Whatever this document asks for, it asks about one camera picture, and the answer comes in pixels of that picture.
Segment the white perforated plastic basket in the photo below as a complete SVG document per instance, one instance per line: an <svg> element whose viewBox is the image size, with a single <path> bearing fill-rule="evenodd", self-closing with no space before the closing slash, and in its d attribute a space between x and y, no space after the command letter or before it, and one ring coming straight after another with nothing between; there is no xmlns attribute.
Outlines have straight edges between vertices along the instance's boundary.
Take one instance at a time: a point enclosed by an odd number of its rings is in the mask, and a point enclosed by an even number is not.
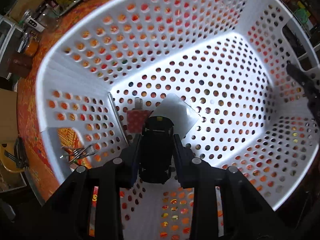
<svg viewBox="0 0 320 240"><path fill-rule="evenodd" d="M36 108L52 171L61 185L75 170L119 157L142 134L127 130L135 98L151 115L173 93L201 117L182 145L212 167L237 167L276 204L319 151L319 124L288 63L319 89L319 58L280 0L110 0L63 35L39 67ZM137 180L120 189L123 239L190 239L194 189L177 180L174 135L173 128L165 184L140 179L137 147ZM59 158L62 146L88 145L95 155L71 164Z"/></svg>

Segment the black toy car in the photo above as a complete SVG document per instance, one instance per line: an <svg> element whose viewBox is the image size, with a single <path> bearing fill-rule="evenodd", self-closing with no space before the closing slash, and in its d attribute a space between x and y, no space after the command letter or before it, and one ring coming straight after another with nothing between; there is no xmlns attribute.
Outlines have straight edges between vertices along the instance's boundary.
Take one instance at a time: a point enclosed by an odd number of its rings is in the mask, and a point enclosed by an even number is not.
<svg viewBox="0 0 320 240"><path fill-rule="evenodd" d="M139 177L150 184L165 184L171 177L173 122L163 116L149 117L138 146Z"/></svg>

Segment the white charger cube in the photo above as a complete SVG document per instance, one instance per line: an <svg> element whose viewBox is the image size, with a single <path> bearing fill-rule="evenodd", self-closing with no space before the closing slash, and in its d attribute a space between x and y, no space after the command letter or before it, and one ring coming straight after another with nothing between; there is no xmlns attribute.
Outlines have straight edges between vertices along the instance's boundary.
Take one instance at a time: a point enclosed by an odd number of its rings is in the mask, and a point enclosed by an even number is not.
<svg viewBox="0 0 320 240"><path fill-rule="evenodd" d="M168 118L174 124L174 133L183 139L200 120L200 115L176 94L168 94L150 115Z"/></svg>

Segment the pink polka dot charger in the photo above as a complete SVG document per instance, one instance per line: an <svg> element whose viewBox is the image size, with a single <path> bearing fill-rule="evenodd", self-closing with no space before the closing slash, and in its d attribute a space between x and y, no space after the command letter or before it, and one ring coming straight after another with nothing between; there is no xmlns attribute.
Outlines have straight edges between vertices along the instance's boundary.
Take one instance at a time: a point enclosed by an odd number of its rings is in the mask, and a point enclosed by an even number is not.
<svg viewBox="0 0 320 240"><path fill-rule="evenodd" d="M143 109L143 100L135 98L135 107L127 111L127 130L129 133L141 133L150 111Z"/></svg>

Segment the black phone stand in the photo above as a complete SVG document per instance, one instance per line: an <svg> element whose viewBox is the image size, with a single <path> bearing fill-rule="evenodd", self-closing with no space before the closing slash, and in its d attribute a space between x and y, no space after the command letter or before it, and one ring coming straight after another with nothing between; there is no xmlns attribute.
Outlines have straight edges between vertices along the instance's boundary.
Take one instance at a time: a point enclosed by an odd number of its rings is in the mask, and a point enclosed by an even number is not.
<svg viewBox="0 0 320 240"><path fill-rule="evenodd" d="M16 141L1 144L1 163L12 173L23 172L29 167L29 160L21 137Z"/></svg>

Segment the thin silver metal plate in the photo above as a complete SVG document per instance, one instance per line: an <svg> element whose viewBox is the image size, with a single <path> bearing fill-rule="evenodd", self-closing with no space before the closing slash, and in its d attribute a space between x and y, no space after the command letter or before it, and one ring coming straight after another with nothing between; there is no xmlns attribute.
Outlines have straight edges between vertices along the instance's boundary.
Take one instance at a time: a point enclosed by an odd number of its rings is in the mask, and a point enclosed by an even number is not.
<svg viewBox="0 0 320 240"><path fill-rule="evenodd" d="M118 128L119 128L119 130L121 132L121 136L124 139L126 146L129 146L129 142L127 140L125 131L124 131L124 129L122 127L122 124L121 124L121 120L120 120L118 111L116 109L116 105L114 103L114 98L113 98L113 96L112 96L112 94L110 92L107 93L107 96L108 96L108 99L110 101L110 104L111 104L111 107L112 107L112 111L114 113L114 116L115 116L115 119L116 119L116 122L117 122L117 126L118 126Z"/></svg>

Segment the cardboard box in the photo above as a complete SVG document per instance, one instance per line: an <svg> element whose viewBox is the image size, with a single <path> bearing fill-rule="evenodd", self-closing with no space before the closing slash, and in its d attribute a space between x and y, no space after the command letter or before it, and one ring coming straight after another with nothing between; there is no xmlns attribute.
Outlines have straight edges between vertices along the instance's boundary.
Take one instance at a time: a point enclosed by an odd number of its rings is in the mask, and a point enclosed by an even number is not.
<svg viewBox="0 0 320 240"><path fill-rule="evenodd" d="M0 100L0 140L2 144L15 141L18 137L17 93L1 89Z"/></svg>

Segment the brown ceramic mug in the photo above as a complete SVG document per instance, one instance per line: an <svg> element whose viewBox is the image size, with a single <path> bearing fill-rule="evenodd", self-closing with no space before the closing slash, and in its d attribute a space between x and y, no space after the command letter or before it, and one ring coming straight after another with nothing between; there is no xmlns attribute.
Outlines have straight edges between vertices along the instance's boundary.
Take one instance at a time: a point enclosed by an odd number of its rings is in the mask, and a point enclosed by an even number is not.
<svg viewBox="0 0 320 240"><path fill-rule="evenodd" d="M32 65L33 59L31 57L14 55L8 59L8 72L26 79L32 70Z"/></svg>

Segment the orange sauce jar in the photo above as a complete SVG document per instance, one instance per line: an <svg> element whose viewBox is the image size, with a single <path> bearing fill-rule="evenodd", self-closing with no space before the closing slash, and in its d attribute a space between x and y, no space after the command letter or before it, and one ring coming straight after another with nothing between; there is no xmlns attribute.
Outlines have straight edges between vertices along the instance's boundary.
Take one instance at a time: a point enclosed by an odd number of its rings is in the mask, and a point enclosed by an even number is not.
<svg viewBox="0 0 320 240"><path fill-rule="evenodd" d="M36 40L34 37L25 37L22 38L17 52L28 57L33 57L36 54L38 47L38 40Z"/></svg>

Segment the empty glass jar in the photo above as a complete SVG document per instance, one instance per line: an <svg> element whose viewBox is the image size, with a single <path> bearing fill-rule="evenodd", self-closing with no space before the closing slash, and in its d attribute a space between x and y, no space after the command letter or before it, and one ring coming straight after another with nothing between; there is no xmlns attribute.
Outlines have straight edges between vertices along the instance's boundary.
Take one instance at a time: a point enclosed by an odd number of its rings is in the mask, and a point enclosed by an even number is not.
<svg viewBox="0 0 320 240"><path fill-rule="evenodd" d="M42 33L45 30L54 31L57 29L60 25L60 18L50 5L45 4L37 11L26 10L22 17L22 22Z"/></svg>

